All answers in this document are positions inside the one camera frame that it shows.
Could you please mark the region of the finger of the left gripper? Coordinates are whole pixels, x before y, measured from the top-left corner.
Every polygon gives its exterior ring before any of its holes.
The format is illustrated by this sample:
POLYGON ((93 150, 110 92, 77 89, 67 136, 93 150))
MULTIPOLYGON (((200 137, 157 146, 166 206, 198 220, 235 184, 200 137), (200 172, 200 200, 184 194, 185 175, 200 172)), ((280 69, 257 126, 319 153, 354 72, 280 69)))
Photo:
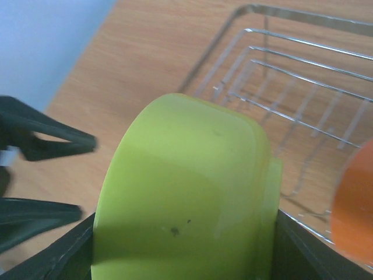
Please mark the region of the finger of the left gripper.
POLYGON ((81 220, 78 205, 24 198, 1 198, 1 252, 41 233, 81 220))
POLYGON ((90 153, 97 139, 11 96, 1 96, 1 149, 18 148, 28 161, 90 153))

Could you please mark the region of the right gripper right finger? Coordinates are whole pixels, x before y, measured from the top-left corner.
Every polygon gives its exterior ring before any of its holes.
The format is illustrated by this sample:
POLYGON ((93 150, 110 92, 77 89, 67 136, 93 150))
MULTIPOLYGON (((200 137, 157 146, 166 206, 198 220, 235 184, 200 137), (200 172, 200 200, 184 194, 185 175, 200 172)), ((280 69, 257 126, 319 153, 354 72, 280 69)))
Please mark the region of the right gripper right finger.
POLYGON ((279 210, 270 278, 372 280, 372 274, 328 247, 279 210))

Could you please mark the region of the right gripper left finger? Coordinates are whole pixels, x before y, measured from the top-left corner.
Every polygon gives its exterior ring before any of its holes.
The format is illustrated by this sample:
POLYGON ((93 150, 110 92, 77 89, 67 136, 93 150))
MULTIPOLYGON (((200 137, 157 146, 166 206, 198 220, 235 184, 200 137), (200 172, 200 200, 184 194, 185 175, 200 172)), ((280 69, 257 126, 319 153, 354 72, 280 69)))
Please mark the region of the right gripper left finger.
POLYGON ((1 279, 91 279, 94 214, 1 279))

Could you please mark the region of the orange bowl white inside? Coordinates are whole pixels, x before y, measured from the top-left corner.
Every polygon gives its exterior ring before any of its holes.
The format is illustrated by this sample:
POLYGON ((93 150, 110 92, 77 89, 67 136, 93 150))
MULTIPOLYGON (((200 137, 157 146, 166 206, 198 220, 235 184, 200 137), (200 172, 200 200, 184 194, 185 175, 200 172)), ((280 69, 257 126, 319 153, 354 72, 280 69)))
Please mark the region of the orange bowl white inside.
POLYGON ((372 265, 372 140, 345 165, 331 210, 332 242, 341 253, 372 265))

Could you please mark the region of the lime green bowl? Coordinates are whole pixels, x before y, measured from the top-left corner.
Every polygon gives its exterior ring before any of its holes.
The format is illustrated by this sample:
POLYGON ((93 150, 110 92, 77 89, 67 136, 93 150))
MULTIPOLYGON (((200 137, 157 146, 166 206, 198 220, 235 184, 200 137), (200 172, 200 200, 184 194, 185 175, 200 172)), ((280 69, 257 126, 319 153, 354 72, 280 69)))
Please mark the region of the lime green bowl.
POLYGON ((166 94, 136 117, 108 168, 93 279, 269 279, 283 164, 236 111, 166 94))

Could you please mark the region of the metal wire dish rack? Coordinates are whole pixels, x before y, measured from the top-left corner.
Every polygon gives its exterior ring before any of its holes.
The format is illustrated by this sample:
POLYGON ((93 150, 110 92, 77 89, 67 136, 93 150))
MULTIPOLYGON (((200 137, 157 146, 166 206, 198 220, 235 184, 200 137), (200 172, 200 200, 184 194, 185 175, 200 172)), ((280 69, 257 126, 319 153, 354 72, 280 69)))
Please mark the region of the metal wire dish rack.
POLYGON ((178 91, 265 129, 284 162, 280 209, 337 251, 333 197, 346 163, 372 139, 372 8, 363 18, 238 7, 178 91))

